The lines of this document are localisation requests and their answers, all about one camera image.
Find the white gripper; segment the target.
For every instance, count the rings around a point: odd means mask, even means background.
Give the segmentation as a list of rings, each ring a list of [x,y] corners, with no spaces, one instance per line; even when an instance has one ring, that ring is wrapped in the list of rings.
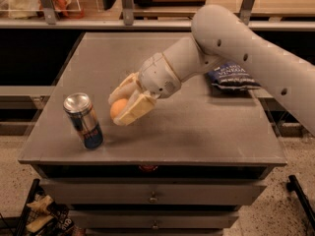
[[[109,96],[108,102],[126,98],[124,109],[113,119],[119,126],[127,126],[154,109],[156,100],[144,93],[133,94],[141,87],[156,98],[168,98],[181,89],[181,82],[161,53],[144,62],[139,73],[130,74]]]

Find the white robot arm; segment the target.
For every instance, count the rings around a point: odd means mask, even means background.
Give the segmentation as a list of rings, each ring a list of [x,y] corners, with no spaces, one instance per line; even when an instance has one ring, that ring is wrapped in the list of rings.
[[[191,35],[144,62],[110,95],[110,104],[125,98],[113,118],[127,126],[154,109],[190,78],[228,61],[242,68],[311,134],[315,134],[315,66],[254,33],[219,5],[194,15]]]

